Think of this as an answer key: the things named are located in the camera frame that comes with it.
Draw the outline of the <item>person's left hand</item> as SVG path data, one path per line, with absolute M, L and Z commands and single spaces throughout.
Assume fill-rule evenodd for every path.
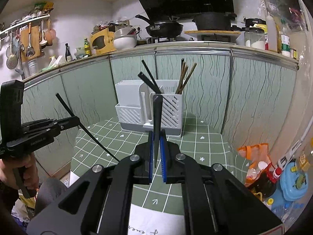
M 13 173 L 13 169 L 20 167 L 26 168 L 23 173 L 24 186 L 27 189 L 37 189 L 39 186 L 39 177 L 34 153 L 25 155 L 21 159 L 1 159 L 1 181 L 8 187 L 20 189 L 20 186 L 16 184 Z

